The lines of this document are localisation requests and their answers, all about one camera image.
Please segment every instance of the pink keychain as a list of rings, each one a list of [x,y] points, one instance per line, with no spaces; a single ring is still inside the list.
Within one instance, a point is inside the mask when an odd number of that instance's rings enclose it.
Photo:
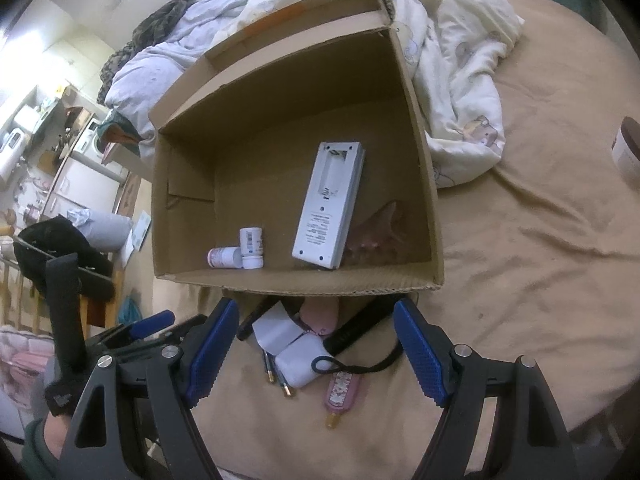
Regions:
[[[359,383],[360,375],[349,372],[334,374],[324,400],[324,405],[329,410],[325,424],[331,430],[338,425],[342,414],[353,407]]]

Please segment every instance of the person's hand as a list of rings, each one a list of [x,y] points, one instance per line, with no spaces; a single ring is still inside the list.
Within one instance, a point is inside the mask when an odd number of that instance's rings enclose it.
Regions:
[[[70,425],[71,417],[68,415],[53,416],[49,413],[44,422],[44,443],[58,460],[62,454],[66,432],[69,431]]]

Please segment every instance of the white comforter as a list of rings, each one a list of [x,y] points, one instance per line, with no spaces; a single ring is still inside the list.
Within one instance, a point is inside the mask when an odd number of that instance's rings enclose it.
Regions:
[[[269,12],[299,0],[203,0],[166,42],[146,48],[113,80],[106,105],[127,117],[151,162],[148,111],[206,50]],[[439,187],[469,182],[498,163],[502,109],[492,79],[522,32],[507,0],[394,0],[394,27],[414,78]]]

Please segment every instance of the blue gripper pad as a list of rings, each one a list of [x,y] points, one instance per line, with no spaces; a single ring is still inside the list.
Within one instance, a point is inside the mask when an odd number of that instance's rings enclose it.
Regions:
[[[420,328],[422,326],[425,329],[429,325],[408,298],[402,298],[396,303],[393,320],[398,339],[414,369],[422,392],[435,400],[439,407],[444,408],[449,393],[444,384],[443,365],[427,340],[425,330]]]
[[[211,392],[239,324],[240,312],[236,302],[223,298],[209,319],[192,328],[187,334],[182,345],[182,359],[186,360],[185,364],[188,367],[188,381],[182,399],[187,408],[194,408],[200,399],[207,397]],[[191,341],[188,341],[192,332],[197,339],[191,338]],[[197,343],[197,347],[190,349],[190,342]]]
[[[136,341],[138,339],[144,339],[156,332],[160,332],[163,328],[167,328],[175,323],[175,315],[170,310],[163,310],[157,314],[153,314],[151,317],[145,317],[129,328],[130,337]]]

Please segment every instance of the beige bedsheet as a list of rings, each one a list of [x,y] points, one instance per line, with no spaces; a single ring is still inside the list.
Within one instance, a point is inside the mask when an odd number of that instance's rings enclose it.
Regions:
[[[639,115],[640,75],[570,10],[509,1],[526,25],[497,71],[504,158],[440,193],[446,284],[422,293],[419,306],[485,357],[532,354],[574,428],[640,370],[640,197],[610,157],[622,117]],[[181,304],[185,317],[217,296],[156,280],[154,310]],[[393,343],[387,323],[341,358],[373,364]],[[287,400],[266,383],[258,352],[235,342],[194,410],[216,463],[262,480],[410,478],[440,410],[406,359],[364,378],[356,407],[333,431],[324,427],[328,381]],[[485,417],[474,466],[489,429]]]

